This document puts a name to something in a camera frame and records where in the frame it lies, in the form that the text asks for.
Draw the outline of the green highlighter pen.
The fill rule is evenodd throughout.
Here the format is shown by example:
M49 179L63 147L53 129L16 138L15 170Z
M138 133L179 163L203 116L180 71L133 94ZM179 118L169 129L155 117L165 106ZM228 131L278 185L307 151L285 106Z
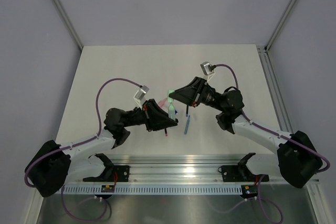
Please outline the green highlighter pen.
M173 93L174 90L173 89L168 89L167 91L167 102L169 103L168 105L168 115L169 115L169 118L172 119L172 120L175 120L176 119L176 109L175 109L175 106L173 104L173 101L174 99L170 97L170 94Z

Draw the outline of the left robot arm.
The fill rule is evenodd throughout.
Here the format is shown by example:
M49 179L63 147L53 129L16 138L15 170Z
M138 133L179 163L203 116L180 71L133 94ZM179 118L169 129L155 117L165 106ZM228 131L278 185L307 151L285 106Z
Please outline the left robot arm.
M45 142L25 168L24 182L42 197L55 194L67 183L115 182L118 171L105 152L121 146L130 136L128 127L144 125L148 132L178 125L175 114L162 110L155 100L130 111L111 108L100 121L98 133L87 140L58 144Z

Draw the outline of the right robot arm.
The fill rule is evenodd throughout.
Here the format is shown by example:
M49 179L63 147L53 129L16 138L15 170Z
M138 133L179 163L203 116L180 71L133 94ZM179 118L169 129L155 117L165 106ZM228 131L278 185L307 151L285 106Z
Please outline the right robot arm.
M258 157L256 153L245 155L237 164L244 180L255 175L281 176L291 186L302 188L322 167L322 158L307 134L275 130L253 121L243 111L243 96L236 87L219 93L205 79L196 77L169 97L188 106L203 104L217 109L220 113L216 119L222 130L245 137L274 154L272 158Z

